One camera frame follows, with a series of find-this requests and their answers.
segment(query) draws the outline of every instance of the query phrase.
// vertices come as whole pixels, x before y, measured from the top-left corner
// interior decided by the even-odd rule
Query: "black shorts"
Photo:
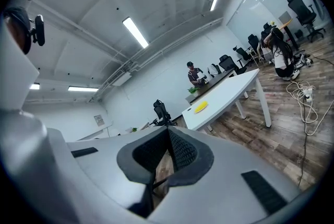
[[[293,73],[293,63],[288,65],[285,69],[275,68],[275,71],[279,77],[289,77]]]

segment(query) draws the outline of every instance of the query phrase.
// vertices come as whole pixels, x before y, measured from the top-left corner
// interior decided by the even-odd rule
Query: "table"
[[[203,98],[205,95],[207,95],[209,92],[214,90],[218,85],[220,85],[224,80],[229,78],[230,76],[237,76],[234,69],[227,70],[222,72],[221,74],[214,75],[214,78],[211,79],[207,84],[202,86],[200,89],[197,90],[197,94],[190,94],[188,97],[186,97],[187,102],[189,104],[194,104],[198,99]]]
[[[205,97],[199,99],[192,106],[182,112],[183,118],[189,129],[199,130],[209,125],[221,116],[233,104],[236,104],[240,115],[246,118],[244,110],[239,102],[239,98],[245,90],[255,83],[257,95],[260,99],[261,107],[265,116],[266,126],[271,127],[270,113],[260,81],[257,77],[259,69],[227,78]],[[199,113],[194,113],[196,107],[203,101],[208,105]]]
[[[289,38],[292,42],[292,45],[296,48],[296,50],[298,50],[298,45],[297,45],[289,27],[288,27],[288,24],[291,23],[291,22],[292,22],[292,19],[289,20],[287,23],[283,24],[281,27],[279,27],[279,29],[282,30],[284,28],[284,30],[287,32],[287,34],[288,34],[288,36],[289,36]]]

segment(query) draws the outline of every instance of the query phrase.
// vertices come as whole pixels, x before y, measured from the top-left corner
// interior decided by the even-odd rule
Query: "white tabletop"
[[[192,130],[198,130],[209,124],[216,116],[222,113],[230,104],[234,103],[240,95],[245,91],[250,83],[254,81],[259,69],[227,78],[210,93],[196,101],[192,106],[182,112],[187,127]],[[199,113],[195,113],[195,109],[203,101],[207,101],[208,105]]]

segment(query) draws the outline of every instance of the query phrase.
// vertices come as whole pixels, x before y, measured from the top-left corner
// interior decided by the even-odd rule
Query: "man wearing cap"
[[[194,68],[194,64],[192,62],[187,62],[187,66],[189,68],[188,78],[190,82],[197,88],[200,88],[205,84],[204,80],[197,80],[198,79],[198,72],[203,73],[203,71],[199,68]]]
[[[31,47],[30,20],[26,10],[22,7],[11,7],[4,10],[7,28],[24,54],[28,54]]]

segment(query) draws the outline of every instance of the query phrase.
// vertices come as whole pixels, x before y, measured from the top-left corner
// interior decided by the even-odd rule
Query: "yellow object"
[[[197,106],[197,108],[195,109],[195,113],[200,112],[201,110],[203,110],[206,106],[208,105],[207,101],[202,102],[199,106]]]

